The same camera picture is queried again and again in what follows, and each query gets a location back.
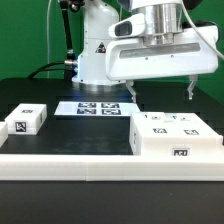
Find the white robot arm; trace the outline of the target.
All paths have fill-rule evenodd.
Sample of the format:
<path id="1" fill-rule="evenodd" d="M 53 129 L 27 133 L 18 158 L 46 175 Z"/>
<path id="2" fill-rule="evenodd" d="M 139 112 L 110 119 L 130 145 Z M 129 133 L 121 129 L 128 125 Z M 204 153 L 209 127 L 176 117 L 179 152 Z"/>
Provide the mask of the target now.
<path id="1" fill-rule="evenodd" d="M 103 0 L 84 0 L 84 48 L 76 82 L 92 86 L 140 79 L 188 76 L 192 90 L 200 74 L 213 73 L 218 60 L 218 28 L 187 28 L 188 0 L 118 0 L 131 13 L 121 20 Z"/>

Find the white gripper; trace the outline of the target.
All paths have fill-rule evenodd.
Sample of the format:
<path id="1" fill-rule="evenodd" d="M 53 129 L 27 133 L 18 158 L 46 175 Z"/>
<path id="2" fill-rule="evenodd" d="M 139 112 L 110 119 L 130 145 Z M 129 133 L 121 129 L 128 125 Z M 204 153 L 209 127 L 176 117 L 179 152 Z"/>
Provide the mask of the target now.
<path id="1" fill-rule="evenodd" d="M 137 95 L 133 80 L 191 75 L 186 98 L 192 100 L 197 75 L 218 68 L 217 55 L 192 28 L 175 34 L 173 44 L 148 47 L 141 37 L 117 39 L 114 28 L 109 28 L 112 41 L 106 51 L 106 75 L 112 81 L 128 80 L 126 88 L 133 103 Z"/>

